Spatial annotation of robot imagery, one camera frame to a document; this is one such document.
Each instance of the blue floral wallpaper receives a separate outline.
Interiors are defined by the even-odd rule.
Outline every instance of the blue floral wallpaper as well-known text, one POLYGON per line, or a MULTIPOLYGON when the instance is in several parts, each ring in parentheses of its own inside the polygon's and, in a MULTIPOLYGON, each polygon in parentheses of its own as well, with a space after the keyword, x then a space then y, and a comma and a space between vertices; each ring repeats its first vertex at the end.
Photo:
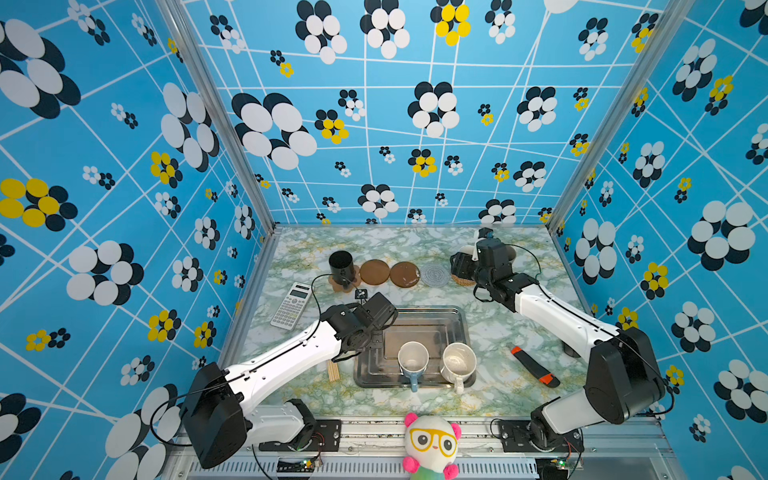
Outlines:
POLYGON ((276 221, 541 224, 666 0, 183 6, 276 221))
POLYGON ((0 8, 0 478, 155 478, 263 229, 146 0, 0 8))
POLYGON ((767 8, 695 2, 556 230, 595 316, 651 338, 688 478, 768 478, 767 8))

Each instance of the mug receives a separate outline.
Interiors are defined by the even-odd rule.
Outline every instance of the mug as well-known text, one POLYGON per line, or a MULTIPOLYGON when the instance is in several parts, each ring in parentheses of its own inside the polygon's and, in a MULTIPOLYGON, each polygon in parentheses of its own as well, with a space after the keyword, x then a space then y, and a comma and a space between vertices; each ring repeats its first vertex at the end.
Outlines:
POLYGON ((464 381, 475 371, 478 358, 468 345, 460 342, 451 343, 442 352, 440 374, 453 383, 456 393, 464 393, 464 381))
POLYGON ((419 390, 419 377, 421 377, 429 363, 429 351, 419 342, 404 343, 397 352, 397 363, 400 371, 411 379, 411 391, 419 390))

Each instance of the calculator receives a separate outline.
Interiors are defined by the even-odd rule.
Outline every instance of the calculator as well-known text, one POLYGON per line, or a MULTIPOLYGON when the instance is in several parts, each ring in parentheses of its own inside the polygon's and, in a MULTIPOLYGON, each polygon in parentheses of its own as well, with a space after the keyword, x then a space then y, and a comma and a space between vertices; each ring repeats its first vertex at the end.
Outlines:
POLYGON ((310 286, 305 283, 294 283, 288 294, 277 309, 275 316, 272 317, 270 325, 281 329, 293 330, 299 321, 301 314, 304 313, 306 303, 310 301, 310 286))

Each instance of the plush toy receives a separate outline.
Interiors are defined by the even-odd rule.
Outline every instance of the plush toy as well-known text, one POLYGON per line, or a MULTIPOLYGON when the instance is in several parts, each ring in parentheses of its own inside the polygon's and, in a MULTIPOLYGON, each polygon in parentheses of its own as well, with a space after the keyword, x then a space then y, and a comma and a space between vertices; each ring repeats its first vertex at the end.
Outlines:
POLYGON ((402 467, 411 480, 453 480, 458 476, 456 459, 462 428, 440 417, 406 415, 406 453, 402 467))

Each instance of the metal tray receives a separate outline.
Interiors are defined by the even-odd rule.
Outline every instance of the metal tray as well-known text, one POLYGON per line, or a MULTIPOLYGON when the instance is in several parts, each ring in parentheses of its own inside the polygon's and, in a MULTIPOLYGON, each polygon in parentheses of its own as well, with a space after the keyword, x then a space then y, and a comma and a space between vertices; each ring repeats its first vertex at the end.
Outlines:
MULTIPOLYGON (((403 343, 415 341, 429 351, 429 363, 419 379, 419 388, 453 387, 440 375, 440 359, 450 343, 472 346, 464 310, 457 306, 399 306, 397 310, 395 324, 375 335, 370 348, 355 358, 355 383, 364 389, 410 387, 408 378, 400 373, 397 352, 403 343)), ((476 375, 472 373, 464 386, 472 386, 476 375)))

